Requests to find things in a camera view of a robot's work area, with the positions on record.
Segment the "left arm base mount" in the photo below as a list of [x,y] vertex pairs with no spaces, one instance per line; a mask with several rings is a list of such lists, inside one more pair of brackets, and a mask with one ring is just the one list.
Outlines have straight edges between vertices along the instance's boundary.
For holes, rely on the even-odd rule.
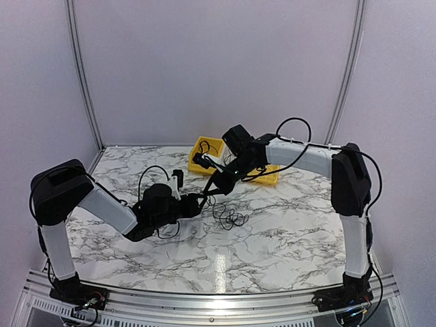
[[97,310],[104,310],[106,307],[109,295],[108,289],[83,283],[78,273],[64,280],[54,278],[51,286],[50,297],[56,300],[83,309],[93,307]]

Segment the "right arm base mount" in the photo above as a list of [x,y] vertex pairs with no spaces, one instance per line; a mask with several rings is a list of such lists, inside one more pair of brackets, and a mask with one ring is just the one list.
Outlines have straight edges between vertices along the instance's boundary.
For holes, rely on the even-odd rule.
[[344,309],[373,300],[373,293],[369,279],[372,271],[369,270],[361,278],[351,277],[346,273],[342,276],[342,285],[315,291],[311,302],[319,312]]

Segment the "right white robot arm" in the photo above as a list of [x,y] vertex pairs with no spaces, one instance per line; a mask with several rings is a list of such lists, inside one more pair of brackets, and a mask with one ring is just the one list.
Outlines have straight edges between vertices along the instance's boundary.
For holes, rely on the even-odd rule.
[[344,305],[354,304],[364,294],[362,283],[373,271],[369,213],[378,199],[371,196],[372,181],[365,164],[371,156],[351,142],[344,146],[316,144],[285,138],[277,131],[254,138],[242,125],[229,129],[222,139],[234,156],[232,161],[222,164],[204,153],[193,159],[203,168],[216,169],[211,182],[217,194],[228,195],[237,182],[268,175],[268,165],[276,165],[278,172],[298,168],[330,179],[330,202],[340,217],[345,241],[344,285],[337,298]]

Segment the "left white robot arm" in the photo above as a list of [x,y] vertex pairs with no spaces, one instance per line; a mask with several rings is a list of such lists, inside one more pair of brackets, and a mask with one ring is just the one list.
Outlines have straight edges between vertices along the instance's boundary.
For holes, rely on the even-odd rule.
[[131,242],[148,238],[158,229],[201,213],[199,195],[181,195],[178,177],[147,188],[128,206],[89,175],[82,163],[72,159],[41,172],[30,184],[29,208],[37,222],[42,249],[50,260],[60,293],[72,303],[86,297],[77,280],[66,231],[67,216],[81,208],[112,226]]

